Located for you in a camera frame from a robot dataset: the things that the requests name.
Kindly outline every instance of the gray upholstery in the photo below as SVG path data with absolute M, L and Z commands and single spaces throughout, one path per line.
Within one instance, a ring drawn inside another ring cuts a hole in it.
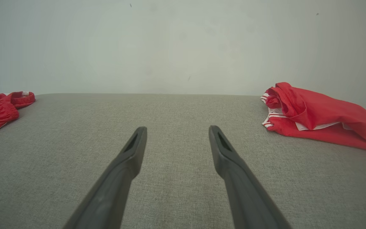
M 60 228 L 138 126 L 122 228 L 233 228 L 218 125 L 294 228 L 366 228 L 366 151 L 267 132 L 258 97 L 44 94 L 0 129 L 0 228 Z

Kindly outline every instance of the white trim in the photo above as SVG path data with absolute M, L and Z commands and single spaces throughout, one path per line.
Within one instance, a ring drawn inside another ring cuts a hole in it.
M 265 94 L 263 94 L 261 97 L 260 97 L 260 99 L 261 99 L 261 101 L 264 103 L 264 104 L 266 104 L 266 99 L 269 97 L 269 94 L 268 93 L 265 93 Z
M 267 123 L 267 122 L 268 122 L 268 120 L 269 120 L 269 116 L 268 116 L 268 117 L 266 117 L 266 119 L 265 119 L 265 121 L 263 121 L 262 125 L 263 125 L 264 123 Z
M 329 124 L 323 124 L 323 125 L 318 125 L 316 126 L 314 129 L 324 129 L 326 127 L 332 126 L 332 125 L 336 125 L 340 122 L 336 122 L 336 123 L 329 123 Z M 307 127 L 305 127 L 303 124 L 300 123 L 296 123 L 296 127 L 298 130 L 303 131 L 303 130 L 309 130 Z
M 347 130 L 353 130 L 351 127 L 349 127 L 347 124 L 342 123 L 342 127 Z
M 283 115 L 269 115 L 270 118 L 272 117 L 278 117 L 278 118 L 284 118 L 284 119 L 288 119 L 288 117 L 283 116 Z

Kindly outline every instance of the gray fabric surface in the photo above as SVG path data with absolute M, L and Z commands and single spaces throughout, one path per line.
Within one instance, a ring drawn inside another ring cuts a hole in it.
M 258 97 L 44 94 L 0 129 L 0 228 L 60 228 L 138 126 L 122 228 L 233 228 L 208 127 L 218 125 L 294 228 L 366 228 L 366 151 L 284 137 Z

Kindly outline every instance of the white stripe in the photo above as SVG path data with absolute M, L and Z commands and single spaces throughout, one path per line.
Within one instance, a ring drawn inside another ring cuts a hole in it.
M 353 130 L 351 127 L 349 127 L 347 124 L 342 123 L 342 127 L 347 130 Z
M 268 122 L 268 120 L 269 120 L 269 116 L 268 116 L 268 117 L 266 117 L 265 121 L 263 121 L 263 123 L 262 123 L 262 124 L 267 123 L 267 122 Z
M 269 97 L 269 94 L 268 94 L 268 93 L 265 93 L 265 94 L 263 94 L 262 96 Z M 264 104 L 266 104 L 266 97 L 260 97 L 260 99 L 262 100 L 262 102 L 263 102 Z
M 269 115 L 269 117 L 278 117 L 278 118 L 284 118 L 284 119 L 288 119 L 288 117 L 286 116 L 280 116 L 280 115 Z
M 329 124 L 323 124 L 323 125 L 318 125 L 316 126 L 314 129 L 324 129 L 326 127 L 332 126 L 332 125 L 336 125 L 338 123 L 329 123 Z M 303 131 L 303 130 L 309 130 L 307 127 L 305 127 L 303 124 L 301 123 L 296 123 L 296 127 L 299 131 Z

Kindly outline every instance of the white wall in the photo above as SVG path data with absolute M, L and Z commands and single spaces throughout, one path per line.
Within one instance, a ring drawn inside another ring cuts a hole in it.
M 366 108 L 366 1 L 0 0 L 0 93 L 260 95 L 281 81 Z

